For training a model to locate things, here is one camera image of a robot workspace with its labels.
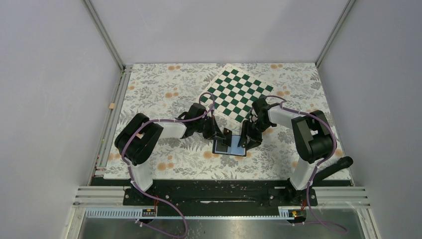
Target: gray leaf pattern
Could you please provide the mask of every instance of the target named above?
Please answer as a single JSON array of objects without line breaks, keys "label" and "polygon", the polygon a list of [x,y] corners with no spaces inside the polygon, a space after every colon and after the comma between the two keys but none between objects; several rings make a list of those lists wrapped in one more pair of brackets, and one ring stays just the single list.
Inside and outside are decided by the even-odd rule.
[{"label": "gray leaf pattern", "polygon": [[[288,100],[284,105],[303,112],[321,110],[336,133],[332,115],[314,63],[232,64],[261,81],[275,86],[274,95]],[[137,113],[150,119],[175,117],[177,101],[194,102],[225,64],[134,64],[114,139]],[[241,124],[216,115],[220,129],[239,134]],[[341,146],[324,167],[342,156]],[[263,133],[263,143],[246,157],[212,153],[212,142],[195,133],[186,139],[160,139],[147,163],[153,178],[160,179],[287,179],[299,158],[291,129],[278,125]],[[104,178],[127,179],[129,174],[119,152],[112,147]],[[350,179],[342,170],[329,179]]]}]

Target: white panel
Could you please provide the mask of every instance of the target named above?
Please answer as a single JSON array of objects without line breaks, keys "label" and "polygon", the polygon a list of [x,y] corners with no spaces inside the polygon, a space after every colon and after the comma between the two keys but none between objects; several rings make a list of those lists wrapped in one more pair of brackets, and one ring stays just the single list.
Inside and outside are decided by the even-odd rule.
[{"label": "white panel", "polygon": [[93,0],[126,64],[314,62],[347,0]]},{"label": "white panel", "polygon": [[320,67],[384,239],[420,238],[422,1],[358,1]]},{"label": "white panel", "polygon": [[0,238],[56,239],[118,68],[80,0],[1,1],[0,22]]},{"label": "white panel", "polygon": [[178,122],[158,122],[163,127],[160,138],[181,138],[186,131],[186,126]]},{"label": "white panel", "polygon": [[285,111],[278,106],[272,107],[268,111],[268,118],[270,119],[271,123],[280,124],[280,125],[287,127],[289,129],[293,129],[292,119],[294,119],[296,117],[301,117],[301,116],[302,115],[299,115],[297,113]]}]

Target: black handle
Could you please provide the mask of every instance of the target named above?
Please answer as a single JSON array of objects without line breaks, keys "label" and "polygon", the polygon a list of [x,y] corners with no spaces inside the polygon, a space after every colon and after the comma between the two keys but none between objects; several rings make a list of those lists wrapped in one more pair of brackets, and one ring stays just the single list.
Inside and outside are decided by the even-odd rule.
[{"label": "black handle", "polygon": [[342,157],[333,165],[328,166],[327,168],[318,172],[314,177],[314,183],[322,181],[323,179],[333,175],[334,173],[340,171],[341,169],[345,169],[350,167],[353,164],[353,159],[349,156]]}]

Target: black bracket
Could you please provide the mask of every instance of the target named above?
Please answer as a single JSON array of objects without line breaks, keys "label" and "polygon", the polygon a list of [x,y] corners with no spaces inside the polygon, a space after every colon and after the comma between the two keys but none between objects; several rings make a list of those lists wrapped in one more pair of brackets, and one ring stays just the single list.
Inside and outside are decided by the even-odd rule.
[{"label": "black bracket", "polygon": [[[306,190],[300,191],[294,198],[288,200],[286,195],[288,194],[287,189],[269,189],[269,202],[271,206],[297,206],[301,205],[303,201],[306,201]],[[309,190],[309,200],[311,206],[317,206],[317,196],[314,189]]]}]

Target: black base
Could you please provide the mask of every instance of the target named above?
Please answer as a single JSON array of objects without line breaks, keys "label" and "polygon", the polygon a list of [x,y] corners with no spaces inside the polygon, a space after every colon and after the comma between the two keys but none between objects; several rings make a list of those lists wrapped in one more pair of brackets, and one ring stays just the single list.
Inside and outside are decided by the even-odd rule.
[{"label": "black base", "polygon": [[[305,196],[290,202],[284,200],[286,190],[274,189],[283,184],[287,182],[154,180],[146,192],[171,202],[185,216],[278,216],[278,206],[301,206]],[[313,196],[315,191],[311,189],[310,198]],[[125,190],[123,205],[151,206],[154,202],[130,188]],[[311,205],[317,205],[316,197]],[[158,207],[158,216],[178,216],[165,203],[159,202]]]}]

